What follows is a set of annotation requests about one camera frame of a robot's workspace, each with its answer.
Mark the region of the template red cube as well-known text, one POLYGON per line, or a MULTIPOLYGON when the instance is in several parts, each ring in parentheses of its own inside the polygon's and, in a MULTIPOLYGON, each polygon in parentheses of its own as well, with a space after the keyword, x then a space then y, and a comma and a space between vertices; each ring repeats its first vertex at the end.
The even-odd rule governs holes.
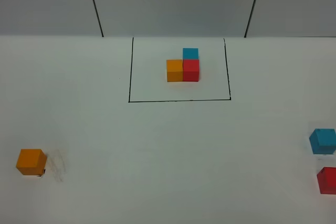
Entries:
POLYGON ((183 81, 199 82, 200 61, 198 59, 183 60, 183 81))

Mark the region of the template orange cube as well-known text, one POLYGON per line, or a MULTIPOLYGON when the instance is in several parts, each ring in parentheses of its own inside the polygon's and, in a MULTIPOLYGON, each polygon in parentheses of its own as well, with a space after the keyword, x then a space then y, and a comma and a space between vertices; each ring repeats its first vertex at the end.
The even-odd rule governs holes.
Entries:
POLYGON ((166 78, 167 82, 183 81, 183 60, 170 59, 166 61, 166 78))

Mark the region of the template blue cube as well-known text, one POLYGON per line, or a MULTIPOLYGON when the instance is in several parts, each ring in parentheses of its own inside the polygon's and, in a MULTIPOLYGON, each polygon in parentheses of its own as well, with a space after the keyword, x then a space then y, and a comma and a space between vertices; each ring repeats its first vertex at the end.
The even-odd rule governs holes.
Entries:
POLYGON ((183 60, 199 60, 198 48, 183 48, 183 60))

